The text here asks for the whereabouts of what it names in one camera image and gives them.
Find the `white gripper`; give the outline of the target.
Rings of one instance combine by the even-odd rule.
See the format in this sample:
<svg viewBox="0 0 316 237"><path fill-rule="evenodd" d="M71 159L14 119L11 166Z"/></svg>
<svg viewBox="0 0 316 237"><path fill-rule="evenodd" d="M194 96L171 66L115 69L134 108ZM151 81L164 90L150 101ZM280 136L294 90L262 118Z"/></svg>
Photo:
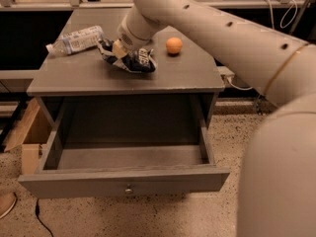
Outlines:
<svg viewBox="0 0 316 237"><path fill-rule="evenodd" d="M128 50L146 46L164 28L164 24L145 18L136 7L132 7L118 26L118 39L113 43L112 52L115 57L123 58Z"/></svg>

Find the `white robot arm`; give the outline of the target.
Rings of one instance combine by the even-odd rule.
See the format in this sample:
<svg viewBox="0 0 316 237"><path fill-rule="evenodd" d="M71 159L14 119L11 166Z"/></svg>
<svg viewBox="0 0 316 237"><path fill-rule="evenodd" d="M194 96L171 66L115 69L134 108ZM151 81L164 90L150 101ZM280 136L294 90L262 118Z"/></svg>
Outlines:
<svg viewBox="0 0 316 237"><path fill-rule="evenodd" d="M133 0L116 51L167 26L277 107L244 154L237 237L316 237L316 45L195 0Z"/></svg>

